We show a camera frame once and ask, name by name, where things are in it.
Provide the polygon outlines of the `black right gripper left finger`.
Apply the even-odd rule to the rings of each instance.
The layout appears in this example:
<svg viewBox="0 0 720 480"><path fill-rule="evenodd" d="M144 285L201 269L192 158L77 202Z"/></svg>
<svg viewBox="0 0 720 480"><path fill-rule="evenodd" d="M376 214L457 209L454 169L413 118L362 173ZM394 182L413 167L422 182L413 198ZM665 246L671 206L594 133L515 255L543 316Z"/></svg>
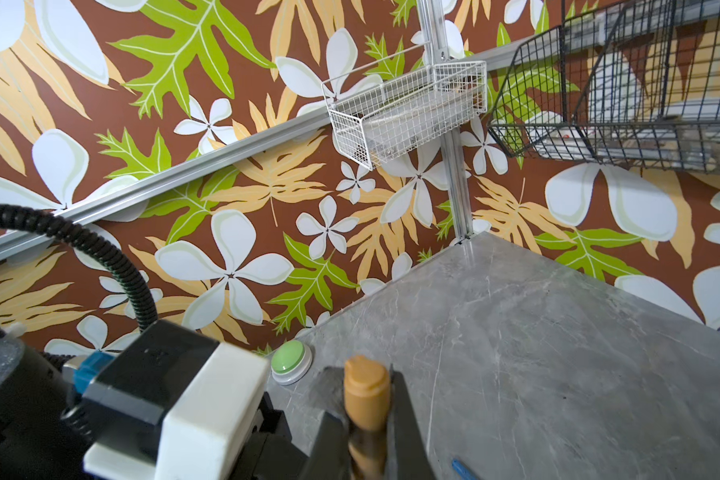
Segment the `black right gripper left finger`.
<svg viewBox="0 0 720 480"><path fill-rule="evenodd" d="M326 367L314 379L308 403L322 416L300 479L351 478L343 380L344 369L340 367Z"/></svg>

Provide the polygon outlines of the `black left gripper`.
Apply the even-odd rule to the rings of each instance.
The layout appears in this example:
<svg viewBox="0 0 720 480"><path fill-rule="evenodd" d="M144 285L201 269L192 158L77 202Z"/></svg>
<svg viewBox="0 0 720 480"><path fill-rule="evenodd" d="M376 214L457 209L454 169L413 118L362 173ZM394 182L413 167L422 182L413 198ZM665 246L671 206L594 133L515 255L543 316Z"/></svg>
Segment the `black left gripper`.
<svg viewBox="0 0 720 480"><path fill-rule="evenodd" d="M307 455L292 443L285 412L265 392L229 479L298 479Z"/></svg>

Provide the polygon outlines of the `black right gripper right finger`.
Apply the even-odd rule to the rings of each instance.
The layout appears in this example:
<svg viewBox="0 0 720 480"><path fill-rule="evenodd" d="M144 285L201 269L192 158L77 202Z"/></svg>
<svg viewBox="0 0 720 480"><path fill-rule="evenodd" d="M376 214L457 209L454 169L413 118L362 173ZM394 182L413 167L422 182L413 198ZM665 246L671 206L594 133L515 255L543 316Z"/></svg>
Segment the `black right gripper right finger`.
<svg viewBox="0 0 720 480"><path fill-rule="evenodd" d="M391 371L387 479L434 479L404 375Z"/></svg>

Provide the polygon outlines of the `blue pen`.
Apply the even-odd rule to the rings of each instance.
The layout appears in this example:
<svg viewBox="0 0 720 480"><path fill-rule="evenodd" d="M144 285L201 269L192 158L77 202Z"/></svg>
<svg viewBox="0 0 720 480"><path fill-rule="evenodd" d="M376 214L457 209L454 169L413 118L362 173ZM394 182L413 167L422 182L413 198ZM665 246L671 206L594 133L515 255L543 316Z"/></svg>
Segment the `blue pen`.
<svg viewBox="0 0 720 480"><path fill-rule="evenodd" d="M451 467L461 480L479 480L479 478L457 458L451 461Z"/></svg>

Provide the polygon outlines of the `brown pen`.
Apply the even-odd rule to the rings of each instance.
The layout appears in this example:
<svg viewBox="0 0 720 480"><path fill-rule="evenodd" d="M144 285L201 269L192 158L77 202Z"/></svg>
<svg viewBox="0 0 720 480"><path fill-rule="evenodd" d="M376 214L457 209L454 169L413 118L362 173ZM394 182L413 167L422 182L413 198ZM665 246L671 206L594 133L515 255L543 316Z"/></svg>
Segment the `brown pen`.
<svg viewBox="0 0 720 480"><path fill-rule="evenodd" d="M352 479L383 479L387 459L385 429L370 431L350 424L348 451Z"/></svg>

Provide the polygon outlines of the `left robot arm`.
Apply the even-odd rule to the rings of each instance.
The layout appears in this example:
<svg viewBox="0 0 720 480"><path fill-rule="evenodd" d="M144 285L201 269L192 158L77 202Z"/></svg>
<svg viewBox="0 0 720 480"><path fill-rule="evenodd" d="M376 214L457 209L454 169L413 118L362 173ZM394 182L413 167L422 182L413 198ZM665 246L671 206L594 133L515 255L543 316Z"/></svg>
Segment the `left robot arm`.
<svg viewBox="0 0 720 480"><path fill-rule="evenodd" d="M87 226L48 212L0 206L0 229L15 226L40 246L0 261L0 328L58 364L66 357L124 351L158 320L180 324L190 304L223 280L180 280L157 252L189 239L211 259L208 214L171 232L176 213Z"/></svg>

